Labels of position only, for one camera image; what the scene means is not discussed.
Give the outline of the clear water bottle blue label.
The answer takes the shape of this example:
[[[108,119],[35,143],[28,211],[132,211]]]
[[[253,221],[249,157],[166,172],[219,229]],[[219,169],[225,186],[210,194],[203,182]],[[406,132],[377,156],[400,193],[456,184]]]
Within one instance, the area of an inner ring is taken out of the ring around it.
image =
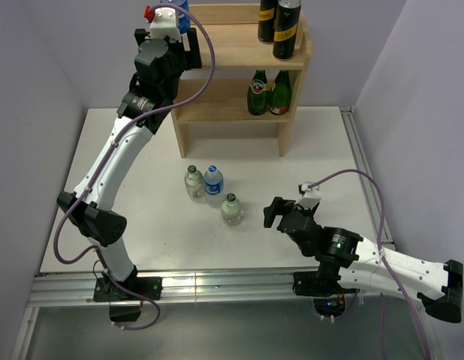
[[[188,0],[170,0],[172,4],[175,4],[186,11],[189,11]],[[179,32],[181,35],[184,35],[191,26],[191,20],[183,12],[179,12]]]

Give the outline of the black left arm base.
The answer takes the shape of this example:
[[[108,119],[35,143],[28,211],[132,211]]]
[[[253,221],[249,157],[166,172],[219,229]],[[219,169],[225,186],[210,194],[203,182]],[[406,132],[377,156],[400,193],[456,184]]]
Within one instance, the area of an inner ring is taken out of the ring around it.
[[[158,322],[161,309],[156,303],[161,297],[161,277],[136,277],[129,287],[122,283],[114,283],[105,274],[96,279],[93,302],[109,303],[109,319],[113,326],[123,330],[137,331],[147,329]],[[143,305],[148,302],[156,309],[155,318],[148,324],[132,326],[142,312]]]

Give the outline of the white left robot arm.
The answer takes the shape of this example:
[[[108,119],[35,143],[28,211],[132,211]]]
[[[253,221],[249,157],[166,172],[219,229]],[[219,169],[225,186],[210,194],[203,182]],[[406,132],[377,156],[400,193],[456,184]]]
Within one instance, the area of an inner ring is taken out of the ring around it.
[[[57,198],[63,219],[90,241],[105,268],[123,285],[134,282],[137,268],[122,238],[127,220],[112,207],[131,165],[171,111],[182,73],[202,66],[197,31],[190,28],[186,34],[188,48],[169,36],[153,37],[136,30],[136,71],[108,141],[74,191],[62,191]]]

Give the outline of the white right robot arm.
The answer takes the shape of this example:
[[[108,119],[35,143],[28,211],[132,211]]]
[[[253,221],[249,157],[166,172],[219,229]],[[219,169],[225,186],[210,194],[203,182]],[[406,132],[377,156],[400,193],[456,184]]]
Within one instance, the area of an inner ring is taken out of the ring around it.
[[[314,215],[321,201],[321,181],[299,184],[296,201],[275,197],[264,208],[264,227],[280,217],[277,230],[286,234],[305,257],[313,257],[317,271],[294,273],[299,296],[331,296],[341,290],[370,290],[419,301],[437,320],[462,320],[463,265],[455,260],[427,262],[385,248],[355,232],[320,226]]]

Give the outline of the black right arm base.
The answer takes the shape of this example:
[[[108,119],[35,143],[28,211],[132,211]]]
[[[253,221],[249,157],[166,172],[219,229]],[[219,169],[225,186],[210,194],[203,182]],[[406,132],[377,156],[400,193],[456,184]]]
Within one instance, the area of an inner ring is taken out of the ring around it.
[[[359,303],[358,289],[344,289],[334,280],[319,279],[318,271],[296,271],[293,279],[294,294],[311,298],[315,316],[322,322],[345,318]]]

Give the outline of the black can yellow label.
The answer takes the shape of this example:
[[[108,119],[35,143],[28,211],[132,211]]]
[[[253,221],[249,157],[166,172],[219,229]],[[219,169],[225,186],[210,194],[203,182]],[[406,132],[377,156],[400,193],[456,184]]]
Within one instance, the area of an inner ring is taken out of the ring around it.
[[[273,42],[277,0],[261,0],[258,19],[258,40],[265,44]]]

